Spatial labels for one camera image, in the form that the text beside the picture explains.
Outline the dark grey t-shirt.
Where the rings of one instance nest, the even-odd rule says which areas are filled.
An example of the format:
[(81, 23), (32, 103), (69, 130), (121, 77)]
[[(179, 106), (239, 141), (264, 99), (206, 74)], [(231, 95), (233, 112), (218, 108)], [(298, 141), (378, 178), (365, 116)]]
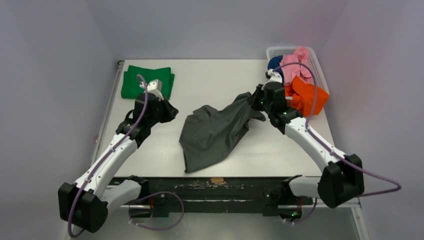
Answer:
[(221, 110), (203, 105), (186, 117), (179, 137), (186, 174), (225, 160), (249, 131), (250, 120), (266, 120), (251, 108), (251, 96), (250, 92), (241, 93)]

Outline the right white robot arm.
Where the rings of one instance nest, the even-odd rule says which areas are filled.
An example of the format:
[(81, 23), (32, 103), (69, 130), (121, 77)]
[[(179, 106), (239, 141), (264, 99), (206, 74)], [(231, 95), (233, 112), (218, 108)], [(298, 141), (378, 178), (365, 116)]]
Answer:
[(283, 184), (280, 196), (288, 204), (300, 197), (320, 199), (329, 208), (359, 197), (365, 191), (362, 160), (331, 146), (295, 108), (287, 106), (280, 82), (258, 84), (250, 107), (265, 112), (273, 127), (297, 143), (318, 166), (321, 176), (296, 175)]

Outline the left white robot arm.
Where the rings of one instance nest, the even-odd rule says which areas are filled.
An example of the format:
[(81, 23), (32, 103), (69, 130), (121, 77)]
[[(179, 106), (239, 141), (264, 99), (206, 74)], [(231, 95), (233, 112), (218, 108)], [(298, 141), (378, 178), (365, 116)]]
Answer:
[(122, 205), (135, 202), (152, 204), (148, 180), (129, 176), (109, 187), (123, 163), (142, 145), (158, 123), (175, 119), (178, 110), (161, 93), (143, 92), (115, 131), (108, 148), (95, 163), (73, 183), (58, 189), (60, 218), (67, 222), (68, 235), (77, 238), (82, 232), (97, 232), (109, 214)]

